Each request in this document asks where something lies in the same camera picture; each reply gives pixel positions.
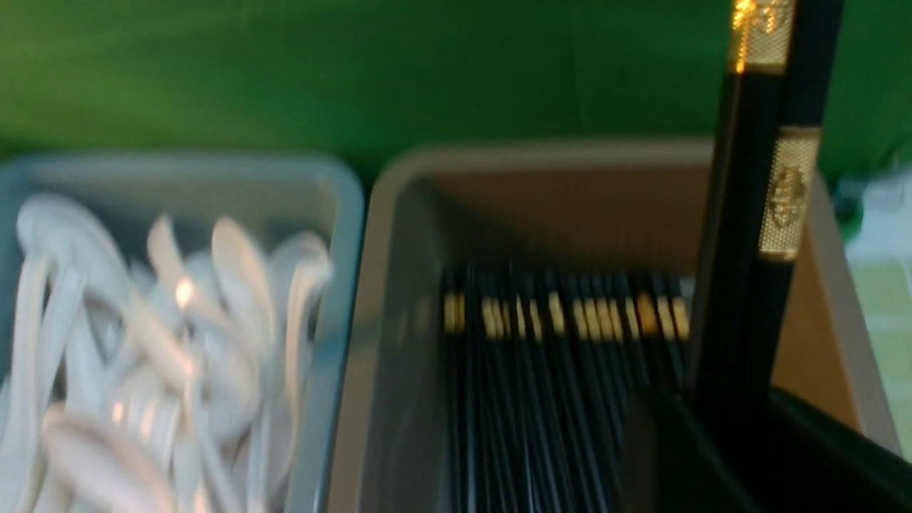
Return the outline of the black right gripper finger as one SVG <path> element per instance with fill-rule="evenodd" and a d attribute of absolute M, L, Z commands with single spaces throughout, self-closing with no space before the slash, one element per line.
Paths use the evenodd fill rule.
<path fill-rule="evenodd" d="M 760 426 L 736 434 L 735 460 L 684 400 L 630 399 L 622 512 L 908 512 L 910 464 L 784 390 Z"/>

